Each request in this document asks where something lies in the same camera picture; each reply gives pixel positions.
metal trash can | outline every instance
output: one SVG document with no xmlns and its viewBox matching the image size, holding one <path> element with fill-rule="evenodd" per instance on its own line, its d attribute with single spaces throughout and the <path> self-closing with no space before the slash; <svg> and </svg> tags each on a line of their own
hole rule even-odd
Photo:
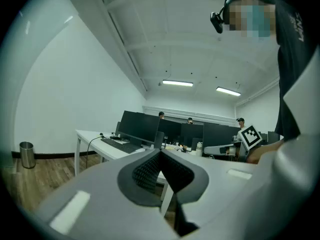
<svg viewBox="0 0 320 240">
<path fill-rule="evenodd" d="M 20 143 L 21 163 L 24 168 L 33 168 L 36 166 L 34 145 L 24 141 Z"/>
</svg>

office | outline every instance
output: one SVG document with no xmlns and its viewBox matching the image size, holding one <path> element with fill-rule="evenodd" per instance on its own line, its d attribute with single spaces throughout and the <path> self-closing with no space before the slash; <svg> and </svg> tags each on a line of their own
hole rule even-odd
<svg viewBox="0 0 320 240">
<path fill-rule="evenodd" d="M 106 6 L 101 0 L 40 1 L 43 6 L 34 12 L 21 10 L 21 35 L 7 39 L 20 50 L 5 57 L 16 80 L 2 86 L 10 90 L 3 111 L 9 115 L 3 122 L 8 134 L 1 140 L 6 154 L 19 152 L 24 141 L 38 156 L 74 153 L 75 130 L 112 133 L 124 111 L 163 111 L 166 120 L 178 123 L 191 117 L 195 124 L 229 127 L 237 127 L 241 117 L 264 134 L 275 130 L 279 47 L 270 40 L 254 46 L 243 38 L 231 42 L 235 36 L 213 33 L 202 17 L 224 0 L 105 0 Z M 197 4 L 194 13 L 189 4 Z M 87 148 L 82 144 L 79 151 Z"/>
</svg>

desk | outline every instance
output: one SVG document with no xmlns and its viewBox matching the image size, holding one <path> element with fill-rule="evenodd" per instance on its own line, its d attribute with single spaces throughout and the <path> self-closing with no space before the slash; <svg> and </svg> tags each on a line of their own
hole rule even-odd
<svg viewBox="0 0 320 240">
<path fill-rule="evenodd" d="M 88 130 L 75 130 L 76 132 L 76 148 L 74 152 L 74 175 L 77 176 L 79 174 L 79 159 L 80 159 L 80 144 L 81 141 L 84 142 L 86 145 L 89 144 L 89 142 L 100 136 L 100 132 L 98 131 L 88 131 Z M 106 137 L 111 136 L 111 133 L 109 132 L 103 132 L 103 135 Z M 101 156 L 100 162 L 102 163 L 104 159 L 107 160 L 115 160 L 119 158 L 123 158 L 126 156 L 130 156 L 132 154 L 136 154 L 139 152 L 145 151 L 145 148 L 140 148 L 136 150 L 135 152 L 132 152 L 131 154 L 125 153 L 113 146 L 108 145 L 107 143 L 104 143 L 101 141 L 100 138 L 97 138 L 93 140 L 90 144 L 90 148 L 97 152 Z M 161 194 L 161 200 L 162 205 L 161 205 L 161 214 L 164 216 L 168 210 L 171 198 L 174 194 L 173 190 L 169 186 L 165 176 L 163 175 L 162 172 L 159 173 L 158 183 L 164 184 L 164 188 Z"/>
</svg>

